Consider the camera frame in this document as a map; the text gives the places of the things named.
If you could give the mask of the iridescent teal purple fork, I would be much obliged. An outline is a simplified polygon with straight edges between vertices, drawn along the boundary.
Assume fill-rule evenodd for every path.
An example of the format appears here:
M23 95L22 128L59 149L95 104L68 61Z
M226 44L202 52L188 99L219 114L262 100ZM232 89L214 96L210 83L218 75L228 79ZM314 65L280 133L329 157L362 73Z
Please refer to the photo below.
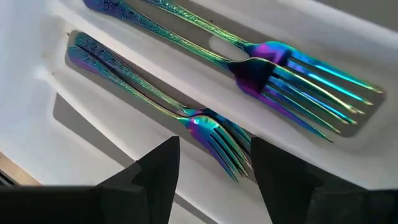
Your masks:
M143 0L143 1L152 4L156 7L159 7L175 16L178 16L200 27L201 29L229 42L235 47L246 52L250 57L264 58L280 66L289 67L338 91L342 91L343 90L342 87L332 83L326 78L323 78L319 74L315 73L313 70L295 63L293 59L303 62L306 65L315 67L323 72L326 72L329 75L334 75L338 78L354 83L355 85L359 85L368 90L374 91L376 93L382 93L382 90L380 90L380 88L377 88L364 80L360 80L322 60L311 57L289 44L285 44L283 42L278 42L278 41L272 41L272 40L258 44L252 43L228 32L227 30L224 30L214 25L213 23L194 14L193 12L185 9L184 7L174 3L173 0Z
M245 94L261 101L270 108L286 116L288 119L294 121L301 127L324 139L329 139L329 137L319 131L317 128L314 128L311 124L307 123L297 114L284 107L279 102L284 101L290 106L297 108L305 116L312 118L314 121L336 132L337 134L341 133L338 129L323 120L318 115L311 112L303 105L297 103L291 98L291 96L295 96L310 102L311 104L315 105L315 107L326 111L328 114L330 114L330 116L334 116L344 124L356 124L355 120L339 112L337 109L326 104L317 97L309 95L307 92L298 89L297 86L299 85L311 90L317 93L317 95L342 106L344 109L353 114L359 113L359 110L343 102L336 96L332 95L329 91L326 91L324 88L316 85L300 75L297 75L296 73L287 70L286 68L282 68L280 65L258 57L251 57L243 61L234 61L219 56L162 27L152 19L132 8L123 0L83 0L83 2L88 8L96 12L113 16L124 22L128 22L132 25L148 30L209 60L213 64L230 71L234 74L237 86Z

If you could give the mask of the white plastic cutlery tray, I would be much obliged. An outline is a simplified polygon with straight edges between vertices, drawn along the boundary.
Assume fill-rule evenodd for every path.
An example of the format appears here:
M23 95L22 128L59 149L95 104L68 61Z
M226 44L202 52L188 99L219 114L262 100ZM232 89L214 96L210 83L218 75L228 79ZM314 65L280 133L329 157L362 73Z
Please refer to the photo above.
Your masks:
M0 152L49 185L97 184L178 126L67 65L68 33L96 37L163 84L249 132L365 189L398 189L398 31L315 0L192 0L187 7L251 40L288 42L385 94L350 138L321 141L238 90L232 79L81 0L0 0Z

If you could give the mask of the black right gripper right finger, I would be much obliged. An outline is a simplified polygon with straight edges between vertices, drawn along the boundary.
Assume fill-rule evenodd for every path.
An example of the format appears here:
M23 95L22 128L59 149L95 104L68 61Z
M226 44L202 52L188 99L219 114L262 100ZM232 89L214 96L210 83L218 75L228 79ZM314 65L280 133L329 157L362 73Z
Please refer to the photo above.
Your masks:
M312 193L322 185L307 163L259 137L251 139L251 160L272 224L305 224Z

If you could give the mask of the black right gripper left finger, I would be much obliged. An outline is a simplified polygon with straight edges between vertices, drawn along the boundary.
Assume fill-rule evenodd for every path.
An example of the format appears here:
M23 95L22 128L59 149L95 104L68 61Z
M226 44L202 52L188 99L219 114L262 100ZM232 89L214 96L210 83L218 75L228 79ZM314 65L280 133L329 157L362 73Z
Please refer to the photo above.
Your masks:
M100 183L104 224L168 224L179 168L180 139L172 136Z

